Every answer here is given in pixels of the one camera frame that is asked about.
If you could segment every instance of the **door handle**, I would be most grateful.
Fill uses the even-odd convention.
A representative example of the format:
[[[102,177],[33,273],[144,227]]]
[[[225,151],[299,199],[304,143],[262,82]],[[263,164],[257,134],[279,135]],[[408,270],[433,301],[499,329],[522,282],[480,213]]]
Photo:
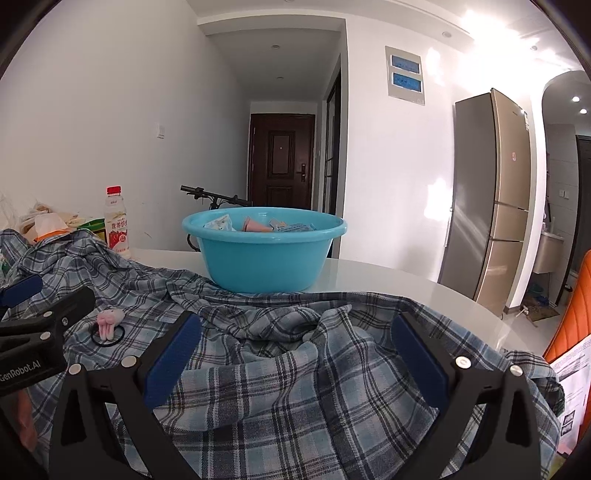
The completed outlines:
[[[306,164],[303,163],[301,165],[301,171],[297,171],[296,172],[298,175],[301,175],[301,181],[305,182],[306,181]]]

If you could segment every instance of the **blue plastic basin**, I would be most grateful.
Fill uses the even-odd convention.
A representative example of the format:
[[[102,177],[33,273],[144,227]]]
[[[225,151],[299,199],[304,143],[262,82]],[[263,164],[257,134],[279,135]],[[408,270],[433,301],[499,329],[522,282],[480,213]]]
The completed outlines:
[[[289,225],[314,225],[313,232],[228,232],[203,225],[225,214],[236,230],[247,216],[268,225],[273,218]],[[311,210],[239,207],[195,213],[183,220],[195,236],[214,282],[236,293],[302,291],[320,275],[333,239],[347,231],[341,218]]]

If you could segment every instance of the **green container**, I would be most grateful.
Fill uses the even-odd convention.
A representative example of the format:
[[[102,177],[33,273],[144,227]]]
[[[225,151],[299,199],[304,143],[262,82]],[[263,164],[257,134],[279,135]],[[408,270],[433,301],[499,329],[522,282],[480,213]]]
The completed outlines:
[[[97,218],[96,220],[91,220],[90,222],[87,222],[84,225],[80,225],[76,230],[82,230],[82,229],[90,230],[97,237],[99,237],[104,243],[107,243],[107,230],[105,228],[105,219],[104,218]]]

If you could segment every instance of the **plaid shirt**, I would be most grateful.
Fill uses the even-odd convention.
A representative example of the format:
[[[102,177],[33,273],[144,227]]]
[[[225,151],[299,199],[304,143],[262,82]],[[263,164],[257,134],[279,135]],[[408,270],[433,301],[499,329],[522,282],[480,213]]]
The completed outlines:
[[[548,364],[526,352],[497,352],[450,319],[410,299],[375,293],[240,295],[186,270],[126,261],[85,231],[30,248],[0,233],[8,281],[43,276],[43,291],[8,320],[35,315],[88,286],[96,310],[66,332],[68,364],[109,368],[140,355],[184,310],[197,313],[203,338],[166,405],[155,415],[204,479],[390,479],[429,430],[437,410],[423,400],[392,345],[389,326],[411,312],[452,356],[478,368],[524,370],[540,433],[541,477],[558,442],[564,393]],[[98,348],[89,329],[97,312],[125,311],[124,340]],[[311,332],[311,338],[303,336]],[[48,465],[51,419],[64,374],[29,388]],[[130,465],[146,473],[122,419],[110,410]],[[482,418],[469,427],[443,472],[457,471]]]

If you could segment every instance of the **screw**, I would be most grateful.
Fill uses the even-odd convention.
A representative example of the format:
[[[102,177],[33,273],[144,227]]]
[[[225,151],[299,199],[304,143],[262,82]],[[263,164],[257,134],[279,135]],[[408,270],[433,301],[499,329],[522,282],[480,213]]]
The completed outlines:
[[[521,367],[519,365],[511,365],[509,370],[516,377],[520,377],[521,375],[523,375],[523,370],[521,369]]]
[[[70,375],[78,375],[82,370],[80,364],[74,364],[68,369]]]
[[[126,356],[122,361],[121,361],[121,365],[125,368],[130,368],[132,366],[134,366],[137,363],[138,359],[137,357],[130,355],[130,356]]]
[[[472,366],[472,362],[466,356],[459,356],[456,358],[456,365],[466,370]]]

